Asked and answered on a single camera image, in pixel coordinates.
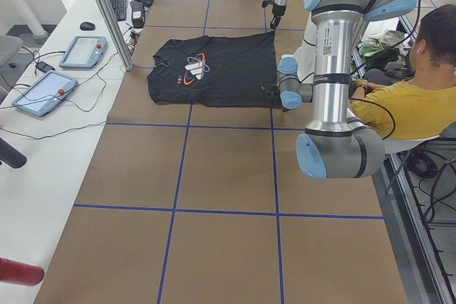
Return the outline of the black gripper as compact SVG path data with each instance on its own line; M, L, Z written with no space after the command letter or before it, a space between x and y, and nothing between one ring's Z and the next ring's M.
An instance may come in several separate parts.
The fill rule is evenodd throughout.
M286 5L278 5L278 4L273 5L273 9L272 9L273 18L270 22L270 29L272 31L275 31L276 28L279 27L281 17L285 14L285 11L286 11Z
M280 103L281 98L280 98L280 89L277 85L273 83L267 83L265 85L265 97L271 102L271 103Z

